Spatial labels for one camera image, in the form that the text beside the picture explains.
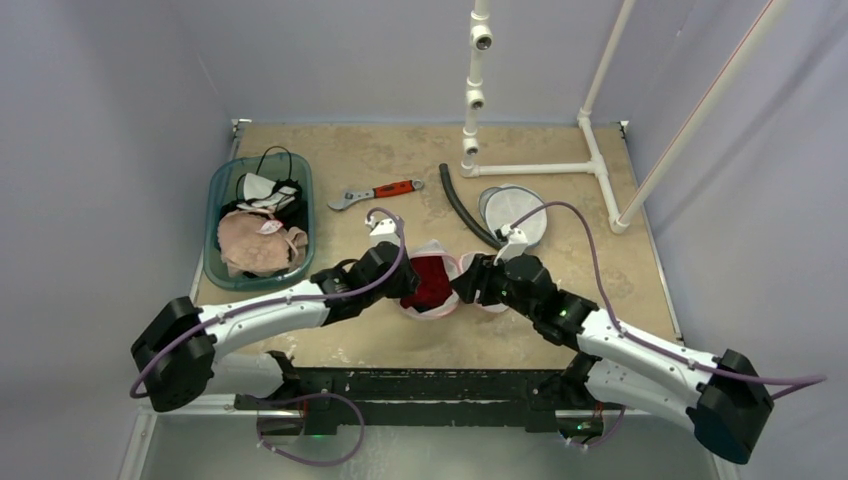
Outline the red lace bra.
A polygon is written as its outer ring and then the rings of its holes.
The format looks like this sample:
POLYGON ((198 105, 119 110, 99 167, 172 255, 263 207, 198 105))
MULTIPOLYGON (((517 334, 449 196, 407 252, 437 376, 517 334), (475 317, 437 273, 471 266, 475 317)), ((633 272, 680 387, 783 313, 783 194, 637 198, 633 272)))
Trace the red lace bra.
POLYGON ((420 314, 444 306, 453 293, 445 267, 445 257, 418 256, 412 258, 411 263, 421 283, 415 295, 399 301, 400 306, 420 314))

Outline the pink trimmed mesh laundry bag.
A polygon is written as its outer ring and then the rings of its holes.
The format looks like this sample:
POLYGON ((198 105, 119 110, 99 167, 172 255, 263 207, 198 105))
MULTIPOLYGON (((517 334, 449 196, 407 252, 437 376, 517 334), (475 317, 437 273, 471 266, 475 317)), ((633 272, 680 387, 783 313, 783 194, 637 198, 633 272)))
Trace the pink trimmed mesh laundry bag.
POLYGON ((466 271, 475 254, 477 251, 453 255, 435 239, 413 249, 408 256, 419 285, 412 295, 395 303, 405 315, 420 321, 450 315, 461 304, 451 281, 466 271))

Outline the white mesh laundry bag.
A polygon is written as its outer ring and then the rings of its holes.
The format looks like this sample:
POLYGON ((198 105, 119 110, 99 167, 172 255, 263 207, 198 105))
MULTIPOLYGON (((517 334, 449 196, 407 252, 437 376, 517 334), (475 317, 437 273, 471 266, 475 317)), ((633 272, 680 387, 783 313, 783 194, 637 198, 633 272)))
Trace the white mesh laundry bag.
MULTIPOLYGON (((478 209, 488 231, 497 237, 497 232, 506 224, 523 217, 531 210, 543 205, 542 198, 533 190, 515 184, 485 189, 478 199, 478 209)), ((536 247, 542 240, 548 225, 544 209, 535 213, 519 225, 528 240, 528 247, 536 247)))

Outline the pink lace bra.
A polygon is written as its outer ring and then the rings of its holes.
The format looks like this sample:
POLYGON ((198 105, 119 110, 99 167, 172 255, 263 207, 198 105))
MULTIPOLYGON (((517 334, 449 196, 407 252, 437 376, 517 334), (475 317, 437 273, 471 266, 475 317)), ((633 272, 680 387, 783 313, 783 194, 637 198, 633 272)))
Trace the pink lace bra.
POLYGON ((303 265, 309 245, 304 230, 244 211, 228 213, 219 221, 217 240, 230 276, 288 273, 303 265))

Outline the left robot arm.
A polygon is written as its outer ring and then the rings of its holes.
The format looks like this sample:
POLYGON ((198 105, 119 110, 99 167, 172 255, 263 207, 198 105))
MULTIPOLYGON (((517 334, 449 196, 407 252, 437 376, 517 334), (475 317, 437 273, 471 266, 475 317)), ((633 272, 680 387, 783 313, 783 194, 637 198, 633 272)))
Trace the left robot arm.
POLYGON ((197 306, 187 296, 172 299, 130 347, 138 369, 130 396, 148 399, 157 412, 180 409, 207 392, 215 364, 234 351, 355 318, 384 298, 414 294, 419 285, 406 250, 381 242, 360 259, 249 300, 197 306))

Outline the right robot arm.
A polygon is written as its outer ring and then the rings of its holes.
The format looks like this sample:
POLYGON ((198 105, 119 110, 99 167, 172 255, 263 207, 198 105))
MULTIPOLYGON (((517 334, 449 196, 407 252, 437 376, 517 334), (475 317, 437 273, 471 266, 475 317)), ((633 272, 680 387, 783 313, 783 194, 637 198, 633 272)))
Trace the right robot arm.
POLYGON ((548 342, 575 351, 561 381, 569 404, 596 399, 645 411, 726 461, 750 461, 774 401, 745 355, 691 350, 613 322, 596 303, 559 288, 532 255, 503 262, 477 254, 451 286, 461 301, 503 305, 548 342))

